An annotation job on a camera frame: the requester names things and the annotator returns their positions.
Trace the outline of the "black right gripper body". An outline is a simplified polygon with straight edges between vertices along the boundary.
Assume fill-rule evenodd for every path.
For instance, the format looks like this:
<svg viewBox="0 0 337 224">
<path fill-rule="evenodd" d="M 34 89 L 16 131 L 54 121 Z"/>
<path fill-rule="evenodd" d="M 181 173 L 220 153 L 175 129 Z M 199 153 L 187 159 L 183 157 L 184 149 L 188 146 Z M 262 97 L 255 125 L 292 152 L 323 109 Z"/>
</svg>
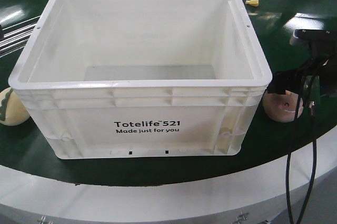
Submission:
<svg viewBox="0 0 337 224">
<path fill-rule="evenodd" d="M 310 57 L 297 69 L 298 73 L 318 76 L 320 95 L 336 97 L 336 31 L 332 30 L 294 30 L 290 44 L 303 46 Z"/>
</svg>

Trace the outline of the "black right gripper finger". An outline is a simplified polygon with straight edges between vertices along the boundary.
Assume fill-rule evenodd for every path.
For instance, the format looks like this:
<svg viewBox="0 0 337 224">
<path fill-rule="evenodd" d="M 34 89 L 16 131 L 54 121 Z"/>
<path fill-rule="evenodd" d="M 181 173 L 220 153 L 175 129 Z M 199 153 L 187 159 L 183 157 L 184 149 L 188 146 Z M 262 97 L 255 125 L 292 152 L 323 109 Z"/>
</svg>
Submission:
<svg viewBox="0 0 337 224">
<path fill-rule="evenodd" d="M 304 83 L 310 75 L 306 69 L 278 71 L 273 74 L 272 81 L 267 87 L 267 93 L 283 95 L 286 91 L 290 91 L 302 94 Z"/>
</svg>

